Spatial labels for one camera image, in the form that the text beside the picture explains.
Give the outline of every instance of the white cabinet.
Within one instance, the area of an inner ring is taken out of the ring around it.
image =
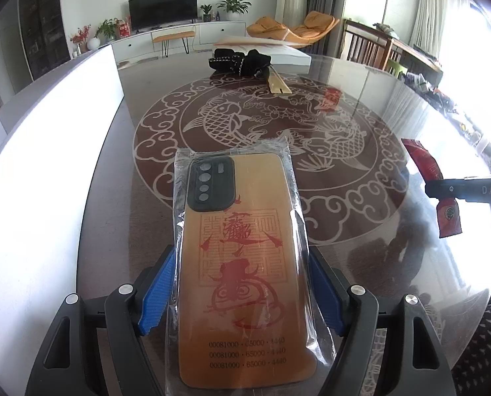
[[[137,34],[113,43],[113,54],[116,61],[135,58],[154,51],[151,34]]]
[[[199,43],[216,43],[225,36],[245,36],[245,22],[207,22],[199,25]]]
[[[211,49],[214,43],[225,36],[245,36],[245,22],[243,21],[213,21],[187,25],[173,25],[154,31],[139,33],[134,36],[123,38],[112,43],[113,54],[117,62],[130,59],[135,62],[138,59],[158,56],[161,57],[161,43],[153,40],[159,36],[194,31],[196,36],[188,38],[190,51]],[[170,40],[168,43],[170,55],[184,53],[183,41],[181,39]]]

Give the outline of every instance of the white vase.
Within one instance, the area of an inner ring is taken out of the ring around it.
[[[88,40],[88,49],[96,50],[101,45],[101,41],[97,37],[92,37]]]
[[[241,13],[227,12],[227,20],[237,21],[242,19]]]

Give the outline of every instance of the glass table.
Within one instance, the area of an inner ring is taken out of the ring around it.
[[[104,296],[133,281],[173,244],[173,160],[178,147],[223,150],[286,136],[310,244],[350,283],[377,296],[419,297],[451,367],[491,293],[491,212],[458,200],[463,233],[439,238],[436,199],[401,138],[420,140],[445,178],[489,174],[448,121],[388,73],[313,56],[277,66],[292,89],[214,75],[209,53],[178,55],[120,70],[125,91],[91,183],[82,225],[77,289]],[[144,345],[164,380],[164,324]],[[362,394],[378,375],[386,330],[378,329]],[[107,336],[106,381],[115,388]]]

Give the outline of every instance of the orange phone case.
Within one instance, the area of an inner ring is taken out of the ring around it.
[[[306,348],[308,287],[282,161],[273,153],[231,158],[234,204],[217,212],[185,209],[180,376],[201,389],[302,381],[317,361]]]

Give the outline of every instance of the red packet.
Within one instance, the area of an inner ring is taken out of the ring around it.
[[[401,139],[401,141],[416,164],[416,167],[418,167],[425,182],[443,179],[438,163],[419,141],[405,138]],[[436,216],[438,227],[440,228],[440,238],[462,233],[460,211],[455,198],[441,199],[436,206]]]

